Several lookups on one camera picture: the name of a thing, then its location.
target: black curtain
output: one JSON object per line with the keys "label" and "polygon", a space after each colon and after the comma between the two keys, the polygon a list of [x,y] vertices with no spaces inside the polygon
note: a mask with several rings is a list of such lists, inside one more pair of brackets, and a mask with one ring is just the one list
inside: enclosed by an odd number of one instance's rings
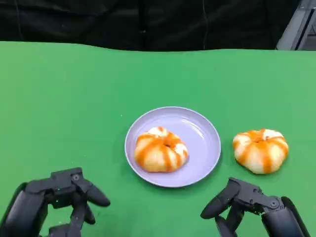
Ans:
{"label": "black curtain", "polygon": [[299,0],[0,0],[0,40],[274,49]]}

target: pumpkin-shaped bun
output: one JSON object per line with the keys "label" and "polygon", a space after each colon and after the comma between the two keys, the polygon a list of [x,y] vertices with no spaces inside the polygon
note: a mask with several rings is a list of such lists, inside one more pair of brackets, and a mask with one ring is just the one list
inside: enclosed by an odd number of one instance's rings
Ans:
{"label": "pumpkin-shaped bun", "polygon": [[135,160],[149,172],[172,172],[188,160],[188,149],[177,135],[154,127],[138,137]]}
{"label": "pumpkin-shaped bun", "polygon": [[233,147],[237,162],[255,174],[277,171],[288,154],[283,135],[269,129],[239,133]]}

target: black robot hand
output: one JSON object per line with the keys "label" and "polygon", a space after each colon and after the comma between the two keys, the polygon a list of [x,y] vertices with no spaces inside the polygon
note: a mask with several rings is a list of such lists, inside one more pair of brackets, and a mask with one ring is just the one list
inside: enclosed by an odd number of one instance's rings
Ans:
{"label": "black robot hand", "polygon": [[[225,220],[219,215],[228,208]],[[266,196],[258,186],[235,178],[229,179],[227,186],[204,208],[201,217],[215,217],[222,237],[237,237],[235,231],[246,211],[261,215],[270,237],[310,237],[290,199]]]}
{"label": "black robot hand", "polygon": [[1,237],[38,237],[47,216],[48,205],[55,209],[71,205],[69,224],[52,227],[50,237],[80,237],[85,222],[95,218],[87,202],[109,206],[110,201],[95,185],[83,177],[81,168],[51,173],[50,178],[20,185],[0,223]]}

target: green table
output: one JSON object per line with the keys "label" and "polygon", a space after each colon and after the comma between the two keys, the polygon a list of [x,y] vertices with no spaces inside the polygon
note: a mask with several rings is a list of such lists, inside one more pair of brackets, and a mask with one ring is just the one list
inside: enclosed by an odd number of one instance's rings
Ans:
{"label": "green table", "polygon": [[[76,44],[0,43],[0,213],[23,181],[81,166],[111,199],[93,206],[97,224],[83,237],[211,237],[199,215],[234,176],[266,194],[288,196],[311,236],[316,212],[314,52],[215,50],[147,53]],[[173,91],[157,96],[149,88]],[[144,112],[162,106],[196,110],[217,128],[222,158],[201,182],[182,189],[139,178],[124,139]],[[235,160],[233,136],[251,129],[281,131],[290,146],[275,174],[253,175]],[[49,210],[42,233],[69,221],[70,208]],[[238,233],[267,236],[247,214]]]}

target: lavender plate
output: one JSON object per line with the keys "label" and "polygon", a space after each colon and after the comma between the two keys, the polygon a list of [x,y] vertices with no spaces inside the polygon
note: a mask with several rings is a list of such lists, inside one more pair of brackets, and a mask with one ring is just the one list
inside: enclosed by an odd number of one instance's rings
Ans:
{"label": "lavender plate", "polygon": [[[144,171],[134,159],[136,141],[152,127],[163,126],[177,134],[187,145],[189,160],[171,173]],[[221,142],[215,127],[203,115],[181,107],[163,107],[140,116],[130,127],[125,139],[125,155],[132,169],[146,181],[163,187],[187,186],[203,179],[216,166]]]}

